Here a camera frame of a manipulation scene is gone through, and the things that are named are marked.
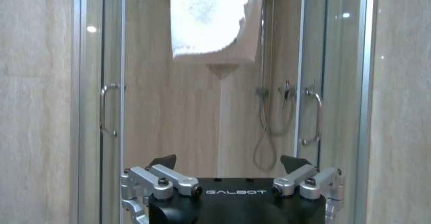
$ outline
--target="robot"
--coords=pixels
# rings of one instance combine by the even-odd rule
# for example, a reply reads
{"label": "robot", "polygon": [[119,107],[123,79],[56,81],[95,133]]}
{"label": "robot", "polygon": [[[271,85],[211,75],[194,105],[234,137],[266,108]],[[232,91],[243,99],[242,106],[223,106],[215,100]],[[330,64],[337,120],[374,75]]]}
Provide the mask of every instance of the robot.
{"label": "robot", "polygon": [[342,209],[345,176],[282,156],[279,178],[196,178],[174,170],[176,155],[124,170],[122,206],[135,224],[323,224]]}

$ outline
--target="bathroom wall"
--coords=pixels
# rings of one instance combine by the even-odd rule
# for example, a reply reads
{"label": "bathroom wall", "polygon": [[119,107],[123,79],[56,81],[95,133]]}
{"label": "bathroom wall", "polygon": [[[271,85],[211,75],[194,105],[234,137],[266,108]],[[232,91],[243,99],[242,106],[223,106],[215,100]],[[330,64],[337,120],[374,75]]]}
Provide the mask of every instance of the bathroom wall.
{"label": "bathroom wall", "polygon": [[127,0],[124,166],[178,154],[176,169],[218,173],[220,80],[172,63],[170,0]]}
{"label": "bathroom wall", "polygon": [[367,223],[431,223],[431,0],[378,0]]}
{"label": "bathroom wall", "polygon": [[71,0],[0,0],[0,223],[67,223]]}
{"label": "bathroom wall", "polygon": [[[268,2],[268,25],[271,24],[271,0]],[[276,158],[276,165],[271,171],[263,171],[254,165],[254,148],[262,138],[263,130],[259,123],[259,97],[255,89],[260,80],[260,58],[254,65],[239,66],[222,79],[220,99],[220,141],[218,175],[226,177],[246,176],[264,177],[283,175],[284,168],[279,162],[282,154],[294,154],[295,137],[295,100],[290,98],[282,107],[282,87],[288,80],[292,86],[298,81],[299,28],[300,28],[302,0],[275,0],[274,14],[274,57],[266,61],[266,88],[270,88],[270,71],[272,73],[271,115],[270,126],[274,131],[286,131],[272,137],[278,155],[272,156],[268,136],[263,136],[258,148],[258,163],[262,167],[271,164]],[[270,52],[271,29],[268,29],[267,44]]]}
{"label": "bathroom wall", "polygon": [[[300,0],[276,0],[274,88],[298,79],[299,14]],[[252,164],[262,134],[259,61],[223,68],[174,63],[170,31],[170,0],[127,0],[124,166],[175,153],[176,169],[190,175],[283,173],[279,163],[268,173]],[[271,121],[276,128],[288,125],[287,134],[275,138],[278,161],[282,153],[294,152],[295,104],[282,110],[279,92],[272,95]],[[267,139],[258,158],[270,163]]]}

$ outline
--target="metal clamp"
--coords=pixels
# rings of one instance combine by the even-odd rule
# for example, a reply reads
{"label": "metal clamp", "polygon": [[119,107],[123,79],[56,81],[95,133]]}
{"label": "metal clamp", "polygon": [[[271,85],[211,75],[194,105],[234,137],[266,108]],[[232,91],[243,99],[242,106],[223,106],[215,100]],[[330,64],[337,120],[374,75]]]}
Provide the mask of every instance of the metal clamp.
{"label": "metal clamp", "polygon": [[148,224],[146,215],[148,198],[167,200],[174,195],[174,185],[166,178],[159,178],[142,167],[132,167],[122,175],[122,206],[130,211],[134,224]]}
{"label": "metal clamp", "polygon": [[272,193],[275,196],[286,197],[294,195],[295,187],[318,173],[318,169],[306,164],[286,177],[275,178],[272,185]]}
{"label": "metal clamp", "polygon": [[304,180],[300,186],[300,195],[306,199],[316,200],[324,195],[329,199],[343,200],[345,176],[342,171],[333,167]]}
{"label": "metal clamp", "polygon": [[308,87],[306,87],[304,94],[310,97],[314,97],[318,101],[318,121],[316,121],[316,135],[312,139],[300,139],[303,145],[310,145],[320,141],[322,137],[322,114],[323,114],[323,103],[322,97],[315,93]]}
{"label": "metal clamp", "polygon": [[100,131],[110,134],[114,137],[118,136],[118,132],[110,131],[106,127],[106,95],[111,89],[119,89],[119,88],[120,88],[120,86],[116,83],[111,83],[111,84],[103,86],[102,90],[100,90],[100,108],[99,108],[99,110],[100,110],[100,121],[99,121]]}
{"label": "metal clamp", "polygon": [[316,200],[326,197],[326,223],[335,223],[337,213],[343,208],[345,175],[341,169],[324,169],[300,184],[300,195],[306,199]]}
{"label": "metal clamp", "polygon": [[202,194],[202,187],[195,177],[184,176],[172,169],[164,167],[162,164],[151,166],[150,173],[160,178],[167,178],[172,182],[174,187],[178,189],[180,195],[199,197]]}

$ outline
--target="shower enclosure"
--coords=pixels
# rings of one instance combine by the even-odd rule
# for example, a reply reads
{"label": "shower enclosure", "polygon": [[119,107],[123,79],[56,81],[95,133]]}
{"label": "shower enclosure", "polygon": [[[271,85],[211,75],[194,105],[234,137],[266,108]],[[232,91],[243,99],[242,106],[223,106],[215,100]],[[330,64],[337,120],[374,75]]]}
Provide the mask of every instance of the shower enclosure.
{"label": "shower enclosure", "polygon": [[[175,153],[176,169],[198,177],[283,176],[280,155],[338,167],[347,176],[338,223],[363,223],[358,176],[369,166],[358,158],[365,157],[361,127],[367,127],[367,0],[267,0],[274,10],[266,30],[275,33],[267,35],[272,52],[264,71],[259,62],[172,62],[170,0],[75,3],[79,222],[130,223],[120,207],[120,174]],[[271,85],[267,121],[280,134],[264,134],[259,123],[260,73]],[[286,82],[291,95],[283,101]],[[263,170],[258,165],[268,166],[274,158],[275,167]]]}

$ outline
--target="glass panel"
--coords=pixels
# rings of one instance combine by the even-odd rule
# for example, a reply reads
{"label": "glass panel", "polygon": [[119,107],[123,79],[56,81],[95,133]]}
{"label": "glass panel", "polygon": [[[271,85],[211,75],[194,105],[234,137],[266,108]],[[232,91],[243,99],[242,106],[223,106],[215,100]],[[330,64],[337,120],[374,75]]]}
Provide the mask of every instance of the glass panel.
{"label": "glass panel", "polygon": [[[103,18],[103,85],[122,80],[122,0],[104,0]],[[102,223],[120,221],[120,90],[106,94],[106,127],[100,146]]]}
{"label": "glass panel", "polygon": [[329,0],[324,60],[322,167],[346,175],[345,206],[337,223],[353,223],[362,100],[361,0]]}
{"label": "glass panel", "polygon": [[[324,55],[326,0],[306,0],[303,65],[300,76],[299,142],[316,136],[318,101],[307,96],[306,88],[322,96],[322,71]],[[299,157],[318,165],[320,142],[299,143]]]}
{"label": "glass panel", "polygon": [[103,0],[82,0],[79,222],[99,223]]}
{"label": "glass panel", "polygon": [[[323,124],[320,150],[316,143],[300,144],[299,154],[316,164],[320,152],[320,168],[333,166],[345,172],[345,205],[337,223],[353,223],[355,213],[363,65],[359,11],[361,0],[306,0],[302,88],[312,86],[323,98]],[[314,136],[316,118],[316,101],[302,94],[300,139]]]}

